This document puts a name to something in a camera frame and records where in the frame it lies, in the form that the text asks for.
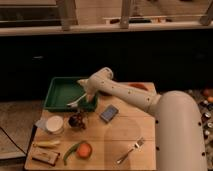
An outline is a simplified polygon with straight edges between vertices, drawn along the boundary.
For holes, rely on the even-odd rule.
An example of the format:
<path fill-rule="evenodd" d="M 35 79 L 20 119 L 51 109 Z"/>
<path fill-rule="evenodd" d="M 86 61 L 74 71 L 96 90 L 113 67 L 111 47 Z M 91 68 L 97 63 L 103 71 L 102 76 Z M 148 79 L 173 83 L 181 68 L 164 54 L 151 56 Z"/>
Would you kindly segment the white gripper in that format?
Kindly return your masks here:
<path fill-rule="evenodd" d="M 67 106 L 77 107 L 78 102 L 82 100 L 84 97 L 86 97 L 87 102 L 92 101 L 96 92 L 98 91 L 96 86 L 97 79 L 98 77 L 96 75 L 91 75 L 88 79 L 78 80 L 78 83 L 83 87 L 86 93 L 80 96 L 77 100 L 74 100 L 73 102 L 68 103 Z"/>

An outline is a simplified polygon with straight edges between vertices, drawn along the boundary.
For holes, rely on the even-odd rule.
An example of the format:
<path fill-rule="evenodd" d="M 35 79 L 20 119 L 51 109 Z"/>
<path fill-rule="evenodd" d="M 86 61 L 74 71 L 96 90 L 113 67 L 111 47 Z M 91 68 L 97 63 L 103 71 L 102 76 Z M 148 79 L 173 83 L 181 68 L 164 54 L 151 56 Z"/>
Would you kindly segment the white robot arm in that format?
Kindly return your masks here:
<path fill-rule="evenodd" d="M 195 100 L 182 91 L 163 95 L 113 81 L 113 72 L 104 67 L 78 83 L 91 101 L 97 91 L 111 94 L 153 116 L 157 124 L 157 171 L 208 171 L 201 114 Z"/>

